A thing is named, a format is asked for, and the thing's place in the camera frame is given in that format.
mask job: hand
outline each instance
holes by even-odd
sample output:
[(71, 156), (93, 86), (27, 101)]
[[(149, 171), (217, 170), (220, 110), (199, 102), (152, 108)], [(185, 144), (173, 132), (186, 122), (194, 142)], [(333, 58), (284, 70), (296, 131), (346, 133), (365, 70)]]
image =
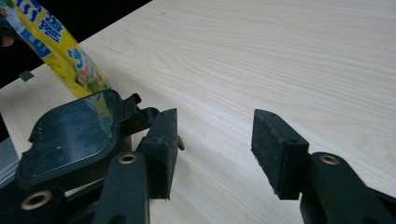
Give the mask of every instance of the hand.
[(0, 36), (2, 38), (2, 41), (0, 41), (1, 45), (0, 47), (8, 47), (11, 46), (12, 43), (14, 43), (14, 39), (6, 37), (6, 36)]

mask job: black tape piece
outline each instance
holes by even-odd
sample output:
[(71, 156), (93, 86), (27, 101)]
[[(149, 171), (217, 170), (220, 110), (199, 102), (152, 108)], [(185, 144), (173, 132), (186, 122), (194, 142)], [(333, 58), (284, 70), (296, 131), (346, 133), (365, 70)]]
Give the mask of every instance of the black tape piece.
[(29, 80), (30, 78), (34, 77), (32, 73), (30, 73), (29, 71), (24, 71), (22, 73), (19, 74), (19, 77), (26, 82), (27, 80)]

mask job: yellow packaging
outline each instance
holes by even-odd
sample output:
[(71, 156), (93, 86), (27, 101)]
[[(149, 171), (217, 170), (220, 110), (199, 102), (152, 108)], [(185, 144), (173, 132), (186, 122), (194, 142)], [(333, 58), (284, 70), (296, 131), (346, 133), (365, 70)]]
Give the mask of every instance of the yellow packaging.
[(36, 0), (0, 0), (0, 12), (78, 98), (111, 88), (73, 36)]

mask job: wooden table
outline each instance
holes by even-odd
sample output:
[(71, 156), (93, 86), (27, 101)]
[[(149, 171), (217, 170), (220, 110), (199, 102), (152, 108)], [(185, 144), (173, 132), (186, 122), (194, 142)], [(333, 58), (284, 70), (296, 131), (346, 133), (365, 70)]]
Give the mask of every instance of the wooden table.
[[(303, 222), (250, 152), (255, 108), (396, 196), (395, 15), (393, 0), (156, 0), (82, 42), (123, 98), (178, 110), (186, 150), (151, 222)], [(19, 153), (45, 112), (75, 100), (46, 65), (33, 74), (0, 90)]]

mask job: wood grain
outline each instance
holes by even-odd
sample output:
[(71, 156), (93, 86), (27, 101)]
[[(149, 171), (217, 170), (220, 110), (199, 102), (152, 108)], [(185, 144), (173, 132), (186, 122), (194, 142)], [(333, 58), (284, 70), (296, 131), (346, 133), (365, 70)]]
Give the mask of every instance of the wood grain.
[[(151, 223), (303, 222), (250, 152), (255, 108), (396, 196), (395, 15), (392, 0), (153, 1), (81, 43), (123, 98), (177, 108), (186, 150)], [(34, 74), (0, 90), (19, 153), (42, 114), (74, 99), (47, 66)]]

